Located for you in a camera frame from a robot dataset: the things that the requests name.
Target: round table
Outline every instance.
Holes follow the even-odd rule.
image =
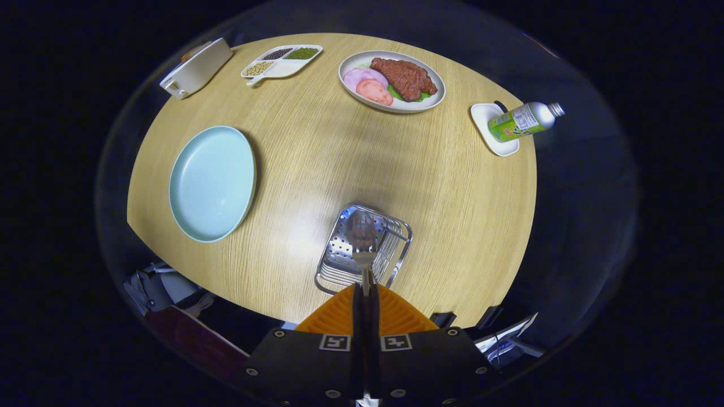
[[[245,85],[258,55],[294,43],[324,51],[298,74]],[[337,78],[365,50],[410,55],[435,69],[445,100],[418,114],[391,114],[356,101]],[[407,222],[414,238],[392,289],[425,315],[452,311],[474,325],[500,304],[526,249],[536,197],[533,140],[495,156],[470,115],[477,103],[522,104],[467,67],[414,46],[363,35],[311,33],[235,47],[192,96],[169,98],[133,167],[127,221],[184,276],[247,309],[298,323],[329,298],[313,283],[340,209],[362,204]],[[184,145],[228,125],[250,141],[257,163],[252,207],[215,243],[188,238],[169,207],[169,176]]]

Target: small white plate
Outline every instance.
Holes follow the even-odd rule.
[[[367,99],[366,97],[360,95],[357,93],[356,89],[352,89],[347,84],[345,84],[345,81],[343,80],[344,76],[347,74],[347,72],[360,67],[368,67],[372,63],[373,58],[384,58],[384,59],[394,59],[395,61],[409,61],[412,62],[419,67],[424,68],[427,71],[427,74],[430,75],[430,79],[435,84],[435,87],[437,87],[437,93],[434,95],[423,99],[419,102],[406,102],[401,101],[400,99],[395,99],[390,106],[385,106],[384,104],[377,103],[375,101],[371,101]],[[415,59],[411,56],[400,54],[399,52],[392,52],[392,51],[364,51],[360,52],[358,54],[350,55],[342,61],[340,64],[340,82],[342,83],[342,86],[345,87],[347,92],[350,93],[350,95],[354,96],[357,100],[360,102],[372,106],[375,109],[385,110],[386,112],[394,112],[394,113],[417,113],[417,112],[423,112],[427,109],[432,109],[433,107],[440,104],[440,102],[445,98],[445,83],[442,82],[442,78],[440,75],[437,74],[431,67],[427,66],[427,64],[424,64],[423,62],[419,61],[418,59]]]
[[[262,59],[265,56],[271,54],[274,51],[278,51],[280,49],[286,49],[291,48],[292,50],[287,52],[286,54],[282,55],[279,58],[276,59]],[[314,48],[317,51],[316,54],[312,55],[310,59],[284,59],[285,56],[289,55],[290,53],[298,50],[299,48]],[[267,78],[267,77],[287,77],[294,75],[299,70],[304,68],[305,65],[307,65],[312,59],[315,59],[318,55],[322,52],[322,47],[319,45],[282,45],[274,47],[267,52],[263,53],[262,55],[259,55],[257,59],[254,59],[249,65],[246,66],[243,70],[241,70],[241,76],[242,77],[250,77],[252,78],[250,81],[246,83],[247,86],[252,86],[258,81]],[[271,65],[264,70],[264,72],[261,73],[261,75],[244,75],[244,72],[246,72],[247,69],[251,68],[253,65],[258,64],[259,62],[271,62]]]
[[[246,216],[256,189],[256,164],[246,137],[233,127],[210,127],[181,150],[171,171],[174,220],[194,240],[228,236]]]
[[[470,114],[473,116],[475,126],[478,127],[478,130],[480,130],[480,133],[483,135],[483,140],[485,140],[488,147],[497,155],[501,157],[509,156],[521,147],[521,142],[518,141],[518,139],[501,143],[490,133],[490,130],[488,130],[488,122],[503,114],[503,110],[498,105],[494,103],[474,104],[470,108]]]

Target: perforated metal tray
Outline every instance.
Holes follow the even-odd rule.
[[[361,205],[342,209],[337,215],[314,274],[317,288],[330,295],[351,284],[362,282],[362,267],[352,259],[352,246],[345,234],[347,219],[355,211],[366,211],[376,224],[376,245],[379,249],[372,262],[372,274],[377,284],[387,281],[385,287],[392,285],[412,243],[410,225],[397,218]]]

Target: light blue plate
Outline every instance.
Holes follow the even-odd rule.
[[[171,171],[169,201],[189,238],[215,242],[246,216],[256,186],[254,154],[233,127],[210,127],[181,150]]]

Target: steak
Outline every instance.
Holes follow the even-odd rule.
[[[405,101],[416,101],[422,92],[437,93],[427,71],[412,62],[374,58],[370,68],[383,74]]]

